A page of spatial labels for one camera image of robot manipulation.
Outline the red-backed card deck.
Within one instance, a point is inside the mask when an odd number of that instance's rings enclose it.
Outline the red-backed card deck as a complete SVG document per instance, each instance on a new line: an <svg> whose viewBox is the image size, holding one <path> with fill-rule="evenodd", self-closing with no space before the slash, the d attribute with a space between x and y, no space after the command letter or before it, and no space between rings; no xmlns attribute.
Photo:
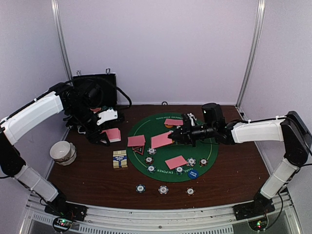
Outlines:
<svg viewBox="0 0 312 234"><path fill-rule="evenodd" d="M121 141L121 132L119 128L103 130L102 133L106 133L110 143Z"/></svg>

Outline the dealt red card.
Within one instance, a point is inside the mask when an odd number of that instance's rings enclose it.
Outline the dealt red card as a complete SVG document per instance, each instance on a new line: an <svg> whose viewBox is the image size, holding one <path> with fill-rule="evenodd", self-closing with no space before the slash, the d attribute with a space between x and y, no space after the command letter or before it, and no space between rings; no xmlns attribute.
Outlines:
<svg viewBox="0 0 312 234"><path fill-rule="evenodd" d="M186 159L183 156L176 156L165 161L170 170L187 164Z"/></svg>
<svg viewBox="0 0 312 234"><path fill-rule="evenodd" d="M168 138L171 133L172 131L168 131L166 133L151 137L151 148L156 149L172 144L173 140Z"/></svg>
<svg viewBox="0 0 312 234"><path fill-rule="evenodd" d="M129 136L127 146L128 147L144 146L145 142L146 140L144 135Z"/></svg>
<svg viewBox="0 0 312 234"><path fill-rule="evenodd" d="M138 147L138 146L144 146L145 141L144 140L136 140L132 142L132 147Z"/></svg>
<svg viewBox="0 0 312 234"><path fill-rule="evenodd" d="M183 125L183 120L181 119L170 119L167 118L164 122L164 125L168 126L181 126Z"/></svg>

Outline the green chip mat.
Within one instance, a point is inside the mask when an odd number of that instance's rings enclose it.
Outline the green chip mat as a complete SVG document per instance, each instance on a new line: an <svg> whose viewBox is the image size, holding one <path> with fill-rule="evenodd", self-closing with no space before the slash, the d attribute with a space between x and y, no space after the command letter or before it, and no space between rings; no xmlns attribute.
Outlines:
<svg viewBox="0 0 312 234"><path fill-rule="evenodd" d="M177 175L181 175L181 174L183 174L183 172L184 172L184 169L183 169L183 167L176 167L175 168L175 173L177 174Z"/></svg>
<svg viewBox="0 0 312 234"><path fill-rule="evenodd" d="M155 165L149 165L148 167L147 167L147 171L149 172L149 173L155 173L156 172L156 166Z"/></svg>

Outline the blue small blind button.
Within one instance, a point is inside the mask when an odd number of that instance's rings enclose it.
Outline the blue small blind button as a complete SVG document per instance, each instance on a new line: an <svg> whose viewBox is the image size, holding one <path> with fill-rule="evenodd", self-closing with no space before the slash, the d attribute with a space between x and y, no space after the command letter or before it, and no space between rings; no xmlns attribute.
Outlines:
<svg viewBox="0 0 312 234"><path fill-rule="evenodd" d="M197 178L199 177L199 171L194 170L194 169L190 170L190 171L188 172L188 177L189 177L190 179L197 179Z"/></svg>

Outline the red black chip stack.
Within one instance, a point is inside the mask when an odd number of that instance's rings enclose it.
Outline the red black chip stack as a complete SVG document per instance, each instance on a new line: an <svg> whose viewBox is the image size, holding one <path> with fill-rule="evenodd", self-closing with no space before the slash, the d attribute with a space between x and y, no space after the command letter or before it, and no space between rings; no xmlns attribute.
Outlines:
<svg viewBox="0 0 312 234"><path fill-rule="evenodd" d="M188 188L186 189L186 194L187 194L188 196L193 196L193 195L195 194L195 189L194 189L193 187L188 187Z"/></svg>

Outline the blue white chip stack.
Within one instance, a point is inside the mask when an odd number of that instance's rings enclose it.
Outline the blue white chip stack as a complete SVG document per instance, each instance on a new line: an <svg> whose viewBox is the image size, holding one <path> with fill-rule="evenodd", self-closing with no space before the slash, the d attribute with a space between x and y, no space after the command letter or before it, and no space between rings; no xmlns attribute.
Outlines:
<svg viewBox="0 0 312 234"><path fill-rule="evenodd" d="M161 185L159 188L158 188L158 192L161 194L161 195L165 195L169 192L169 188L165 185Z"/></svg>

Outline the green chip stack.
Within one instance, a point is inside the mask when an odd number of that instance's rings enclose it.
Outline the green chip stack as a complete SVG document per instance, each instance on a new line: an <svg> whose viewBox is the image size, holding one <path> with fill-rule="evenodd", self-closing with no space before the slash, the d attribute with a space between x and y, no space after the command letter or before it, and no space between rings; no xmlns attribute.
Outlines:
<svg viewBox="0 0 312 234"><path fill-rule="evenodd" d="M143 185L143 184L138 184L138 185L136 186L136 192L138 192L138 193L143 193L143 192L145 192L145 191L146 191L145 185Z"/></svg>

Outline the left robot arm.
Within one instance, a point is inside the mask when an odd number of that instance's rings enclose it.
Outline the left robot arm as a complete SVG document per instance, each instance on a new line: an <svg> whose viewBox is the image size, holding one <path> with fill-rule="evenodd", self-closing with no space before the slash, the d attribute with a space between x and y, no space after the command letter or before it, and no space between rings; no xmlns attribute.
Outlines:
<svg viewBox="0 0 312 234"><path fill-rule="evenodd" d="M0 122L0 168L4 177L14 178L34 191L59 216L66 216L70 212L65 194L31 168L14 145L41 122L64 112L67 124L82 126L90 143L110 146L111 142L105 130L122 123L124 114L114 106L108 106L106 110L96 113L93 111L105 105L103 103L105 95L99 85L100 81L131 101L119 87L100 75L77 76L50 87L41 96Z"/></svg>

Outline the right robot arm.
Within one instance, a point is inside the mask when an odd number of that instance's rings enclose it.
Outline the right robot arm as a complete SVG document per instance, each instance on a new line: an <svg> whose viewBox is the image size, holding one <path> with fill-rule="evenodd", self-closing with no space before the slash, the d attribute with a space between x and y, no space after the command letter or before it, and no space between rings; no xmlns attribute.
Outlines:
<svg viewBox="0 0 312 234"><path fill-rule="evenodd" d="M204 124L197 124L193 114L183 114L183 125L169 134L169 138L185 145L195 146L198 140L214 138L217 143L235 145L252 141L280 141L285 154L255 194L250 211L262 214L270 200L283 189L290 178L303 167L312 154L312 135L295 111L285 116L256 121L233 120L225 122L222 113L212 114Z"/></svg>

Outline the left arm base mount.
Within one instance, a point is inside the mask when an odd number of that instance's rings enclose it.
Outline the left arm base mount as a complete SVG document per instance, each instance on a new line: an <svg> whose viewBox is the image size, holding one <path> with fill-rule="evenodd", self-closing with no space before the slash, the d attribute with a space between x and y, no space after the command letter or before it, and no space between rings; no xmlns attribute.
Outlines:
<svg viewBox="0 0 312 234"><path fill-rule="evenodd" d="M74 221L84 221L87 214L87 207L83 205L66 203L65 210L59 211L53 208L51 205L46 205L44 211L48 214L52 214L59 217L64 217Z"/></svg>

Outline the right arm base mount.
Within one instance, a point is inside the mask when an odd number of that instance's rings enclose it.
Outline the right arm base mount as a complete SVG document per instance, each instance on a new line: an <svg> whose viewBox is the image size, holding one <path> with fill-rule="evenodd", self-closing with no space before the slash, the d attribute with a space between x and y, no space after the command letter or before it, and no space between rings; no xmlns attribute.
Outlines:
<svg viewBox="0 0 312 234"><path fill-rule="evenodd" d="M254 202L242 203L233 206L233 212L237 221L261 216L274 211L275 207L272 204L260 208L257 208Z"/></svg>

